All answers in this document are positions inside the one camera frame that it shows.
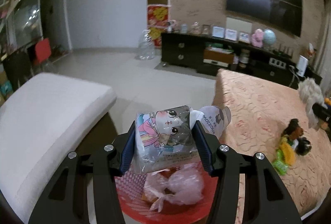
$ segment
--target pink floral fabric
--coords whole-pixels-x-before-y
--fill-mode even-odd
[[[331,144],[325,131],[308,128],[305,107],[296,90],[270,81],[220,69],[216,80],[213,105],[227,105],[231,123],[221,142],[239,153],[263,152],[272,162],[276,156],[282,131],[292,118],[299,119],[304,136],[312,143],[306,156],[281,176],[300,215],[316,206],[331,183]],[[236,223],[242,222],[245,197],[244,177],[240,177]]]

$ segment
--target tv stand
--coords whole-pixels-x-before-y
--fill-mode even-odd
[[[290,58],[280,56],[263,48],[254,47],[250,44],[208,35],[162,33],[161,60],[165,64],[190,67],[198,73],[216,76],[218,69],[222,67],[203,62],[207,42],[220,43],[223,44],[224,48],[232,48],[238,56],[241,54],[241,49],[250,51],[248,66],[243,70],[237,68],[236,72],[259,77],[287,87],[292,81],[293,74],[288,68],[290,65],[295,67],[296,64]],[[270,58],[286,63],[286,69],[270,65]],[[315,78],[317,84],[321,81],[321,77],[314,74],[310,69],[307,69],[305,76]],[[297,79],[295,79],[291,88],[297,89]]]

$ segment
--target large clear plastic bottle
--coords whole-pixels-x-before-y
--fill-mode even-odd
[[[155,47],[149,33],[151,30],[143,30],[138,45],[137,57],[141,60],[151,60],[155,57]]]

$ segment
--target cartoon eye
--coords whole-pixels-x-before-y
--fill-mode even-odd
[[[178,133],[178,129],[176,127],[172,127],[171,128],[171,134],[175,135],[176,133]]]
[[[175,110],[168,110],[168,114],[171,116],[171,117],[175,117],[177,116],[177,113]]]

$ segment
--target white mattress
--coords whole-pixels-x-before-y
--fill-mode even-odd
[[[43,73],[0,108],[0,189],[24,223],[67,153],[115,100],[109,86]]]

